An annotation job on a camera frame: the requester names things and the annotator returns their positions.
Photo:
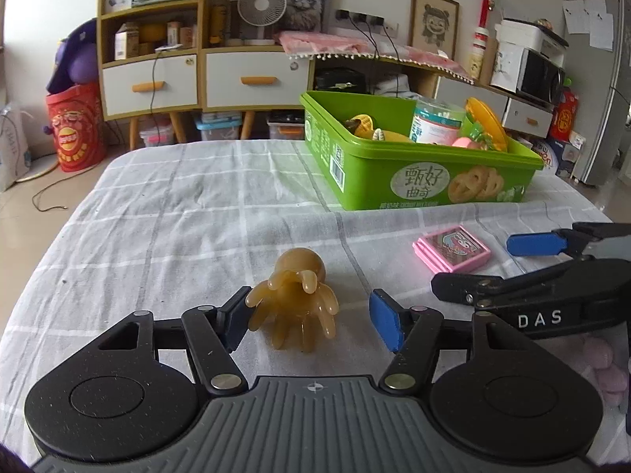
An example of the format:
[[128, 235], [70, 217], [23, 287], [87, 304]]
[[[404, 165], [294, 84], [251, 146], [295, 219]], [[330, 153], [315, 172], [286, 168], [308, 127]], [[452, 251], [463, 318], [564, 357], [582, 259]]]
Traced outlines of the red snack bucket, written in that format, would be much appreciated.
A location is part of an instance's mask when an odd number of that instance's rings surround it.
[[73, 173], [99, 164], [107, 149], [99, 84], [75, 84], [49, 94], [46, 105], [61, 170]]

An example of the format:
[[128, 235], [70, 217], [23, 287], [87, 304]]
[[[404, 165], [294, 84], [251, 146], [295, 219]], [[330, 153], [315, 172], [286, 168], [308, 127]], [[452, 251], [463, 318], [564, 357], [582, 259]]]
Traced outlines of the grey checked table cloth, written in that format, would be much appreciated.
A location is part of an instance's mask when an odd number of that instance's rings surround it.
[[123, 155], [54, 238], [7, 322], [1, 441], [28, 462], [37, 458], [24, 420], [29, 390], [120, 319], [137, 310], [175, 318], [224, 303], [264, 280], [289, 249], [322, 257], [340, 303], [337, 334], [305, 354], [297, 334], [276, 350], [265, 331], [249, 333], [234, 357], [239, 368], [248, 378], [380, 377], [390, 353], [370, 322], [373, 289], [404, 306], [470, 318], [432, 295], [430, 271], [412, 249], [419, 236], [462, 225], [490, 248], [487, 274], [515, 277], [549, 260], [510, 256], [510, 235], [601, 219], [589, 200], [543, 173], [519, 203], [346, 211], [302, 143], [197, 142]]

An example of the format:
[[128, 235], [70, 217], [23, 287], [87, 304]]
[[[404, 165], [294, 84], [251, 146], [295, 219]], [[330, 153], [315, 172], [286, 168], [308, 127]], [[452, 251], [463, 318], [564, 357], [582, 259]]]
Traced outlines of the framed cat picture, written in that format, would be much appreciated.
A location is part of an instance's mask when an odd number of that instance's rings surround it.
[[332, 0], [287, 0], [279, 29], [325, 33], [329, 28], [331, 6]]

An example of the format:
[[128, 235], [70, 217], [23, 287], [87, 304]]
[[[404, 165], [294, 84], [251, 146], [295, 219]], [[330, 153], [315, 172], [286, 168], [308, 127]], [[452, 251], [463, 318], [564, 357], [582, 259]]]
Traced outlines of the purple plush toy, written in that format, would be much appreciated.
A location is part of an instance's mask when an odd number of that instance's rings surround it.
[[54, 58], [54, 72], [47, 84], [49, 94], [58, 94], [98, 80], [96, 19], [80, 24], [61, 42]]

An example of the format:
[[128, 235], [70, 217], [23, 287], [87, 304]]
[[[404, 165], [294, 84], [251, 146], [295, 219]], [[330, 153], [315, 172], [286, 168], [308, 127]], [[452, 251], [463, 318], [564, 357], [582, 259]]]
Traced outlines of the pink pig toy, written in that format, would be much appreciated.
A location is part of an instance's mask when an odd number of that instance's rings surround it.
[[453, 147], [459, 147], [460, 149], [473, 149], [474, 151], [485, 151], [487, 145], [484, 140], [472, 139], [471, 137], [459, 137], [454, 143]]

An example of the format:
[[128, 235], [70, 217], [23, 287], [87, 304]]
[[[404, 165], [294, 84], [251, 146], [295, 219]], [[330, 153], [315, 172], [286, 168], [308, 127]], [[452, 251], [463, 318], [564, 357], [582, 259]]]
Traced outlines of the small white desk fan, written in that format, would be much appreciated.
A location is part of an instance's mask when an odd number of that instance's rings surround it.
[[281, 20], [287, 10], [287, 0], [237, 0], [239, 17], [245, 24], [258, 30], [255, 39], [245, 39], [246, 45], [273, 45], [273, 39], [266, 39], [265, 29]]

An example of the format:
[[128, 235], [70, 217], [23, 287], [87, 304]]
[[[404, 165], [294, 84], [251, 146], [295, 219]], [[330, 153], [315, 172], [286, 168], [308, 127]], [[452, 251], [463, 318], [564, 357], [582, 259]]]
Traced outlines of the green plastic cookie box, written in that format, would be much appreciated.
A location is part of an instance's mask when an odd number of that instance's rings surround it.
[[476, 202], [518, 202], [542, 159], [510, 139], [508, 151], [451, 145], [373, 141], [344, 123], [359, 115], [407, 138], [415, 102], [377, 95], [309, 91], [305, 143], [346, 210], [432, 207]]

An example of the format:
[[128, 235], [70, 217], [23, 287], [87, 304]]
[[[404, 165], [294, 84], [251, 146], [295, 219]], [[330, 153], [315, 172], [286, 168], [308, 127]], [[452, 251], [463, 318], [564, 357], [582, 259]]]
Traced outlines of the black handbag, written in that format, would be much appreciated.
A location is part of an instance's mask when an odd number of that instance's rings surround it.
[[317, 69], [314, 73], [314, 90], [366, 94], [367, 81], [363, 73], [348, 67]]

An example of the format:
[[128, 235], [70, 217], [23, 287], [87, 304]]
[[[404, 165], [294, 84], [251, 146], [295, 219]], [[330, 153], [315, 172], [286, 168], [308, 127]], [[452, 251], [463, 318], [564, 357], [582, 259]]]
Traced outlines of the orange toy lid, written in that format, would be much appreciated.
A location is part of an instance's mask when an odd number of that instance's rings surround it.
[[478, 98], [470, 97], [465, 104], [467, 116], [473, 123], [470, 138], [489, 151], [508, 152], [508, 136], [493, 110]]

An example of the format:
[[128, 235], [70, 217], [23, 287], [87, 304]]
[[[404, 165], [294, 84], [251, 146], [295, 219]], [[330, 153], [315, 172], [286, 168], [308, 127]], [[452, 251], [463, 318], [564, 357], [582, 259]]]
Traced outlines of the white paper shopping bag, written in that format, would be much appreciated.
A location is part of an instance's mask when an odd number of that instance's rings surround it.
[[10, 102], [0, 117], [0, 191], [11, 188], [31, 167], [31, 153], [22, 129], [21, 108]]

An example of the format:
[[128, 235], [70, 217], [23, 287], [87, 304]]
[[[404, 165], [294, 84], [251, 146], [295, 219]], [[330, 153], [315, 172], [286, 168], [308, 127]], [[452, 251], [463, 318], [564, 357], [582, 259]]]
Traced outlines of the pink lace cloth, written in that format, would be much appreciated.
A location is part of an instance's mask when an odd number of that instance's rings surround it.
[[277, 39], [284, 52], [291, 58], [392, 61], [401, 65], [414, 65], [420, 69], [433, 69], [450, 78], [468, 84], [475, 83], [475, 80], [458, 62], [411, 46], [392, 45], [389, 42], [373, 44], [365, 37], [354, 39], [354, 37], [297, 31], [282, 31]]

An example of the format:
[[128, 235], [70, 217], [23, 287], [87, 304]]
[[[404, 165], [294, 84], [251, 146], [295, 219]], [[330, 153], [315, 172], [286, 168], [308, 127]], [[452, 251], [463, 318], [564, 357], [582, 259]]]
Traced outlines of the amber rubber octopus toy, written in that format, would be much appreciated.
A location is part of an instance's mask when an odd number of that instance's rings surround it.
[[258, 331], [273, 318], [272, 346], [284, 347], [294, 327], [301, 332], [301, 349], [309, 354], [316, 348], [316, 324], [325, 339], [336, 336], [336, 316], [340, 304], [326, 284], [326, 268], [316, 252], [294, 248], [276, 260], [272, 274], [251, 289], [246, 306], [252, 310], [248, 330]]

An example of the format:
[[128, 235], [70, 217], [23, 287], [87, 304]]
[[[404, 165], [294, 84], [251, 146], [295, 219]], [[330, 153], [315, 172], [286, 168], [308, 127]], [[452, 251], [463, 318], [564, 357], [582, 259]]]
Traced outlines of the wooden cabinet with drawers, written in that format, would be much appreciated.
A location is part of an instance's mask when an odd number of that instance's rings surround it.
[[[237, 11], [237, 1], [226, 1], [227, 10], [220, 13], [212, 0], [165, 0], [147, 6], [113, 6], [111, 0], [99, 0], [96, 17], [97, 60], [104, 118], [107, 121], [127, 119], [129, 145], [136, 147], [139, 123], [145, 116], [165, 114], [174, 122], [177, 141], [186, 139], [182, 115], [187, 111], [236, 111], [243, 113], [243, 139], [249, 138], [251, 125], [259, 111], [297, 110], [299, 96], [314, 88], [317, 65], [329, 60], [347, 64], [354, 59], [291, 58], [278, 43], [272, 27], [265, 29], [266, 39], [273, 45], [213, 46], [211, 31], [215, 24], [227, 21]], [[145, 24], [169, 27], [173, 21], [191, 24], [189, 45], [169, 46], [157, 41], [147, 54], [120, 57], [117, 54], [119, 35], [139, 34]], [[345, 19], [351, 27], [346, 37], [365, 37], [373, 44], [394, 43], [385, 24], [374, 18], [364, 22], [354, 16]], [[412, 72], [413, 87], [430, 94], [439, 78], [445, 76], [433, 69], [390, 63]]]

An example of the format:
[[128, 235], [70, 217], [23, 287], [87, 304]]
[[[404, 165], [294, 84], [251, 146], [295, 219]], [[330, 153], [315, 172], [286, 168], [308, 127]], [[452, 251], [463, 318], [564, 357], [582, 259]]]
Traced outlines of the pink cartoon card box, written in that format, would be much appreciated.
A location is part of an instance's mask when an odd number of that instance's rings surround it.
[[462, 225], [420, 236], [413, 251], [433, 274], [469, 274], [491, 259], [490, 249]]

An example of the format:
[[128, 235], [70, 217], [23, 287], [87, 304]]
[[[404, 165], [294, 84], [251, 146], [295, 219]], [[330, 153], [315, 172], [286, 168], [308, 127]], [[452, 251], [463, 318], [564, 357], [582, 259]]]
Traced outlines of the framed girl cartoon picture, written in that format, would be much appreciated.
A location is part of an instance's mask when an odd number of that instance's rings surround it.
[[411, 20], [407, 45], [455, 57], [460, 4], [455, 0], [411, 0]]

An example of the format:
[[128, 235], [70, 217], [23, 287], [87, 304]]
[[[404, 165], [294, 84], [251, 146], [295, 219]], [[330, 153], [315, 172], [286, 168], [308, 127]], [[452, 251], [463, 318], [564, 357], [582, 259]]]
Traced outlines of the yellow plastic toy bowl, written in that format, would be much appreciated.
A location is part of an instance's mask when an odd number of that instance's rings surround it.
[[407, 136], [403, 136], [403, 134], [398, 134], [398, 132], [395, 131], [383, 130], [381, 128], [376, 128], [374, 131], [371, 131], [369, 138], [372, 141], [412, 143], [412, 140]]

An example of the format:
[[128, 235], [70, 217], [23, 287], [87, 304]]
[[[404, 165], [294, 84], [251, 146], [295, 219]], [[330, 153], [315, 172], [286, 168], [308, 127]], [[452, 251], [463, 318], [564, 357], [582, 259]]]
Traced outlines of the clear cotton swab jar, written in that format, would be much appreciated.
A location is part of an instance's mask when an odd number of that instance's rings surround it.
[[415, 143], [451, 146], [459, 138], [464, 119], [463, 108], [420, 97], [416, 101], [410, 139]]

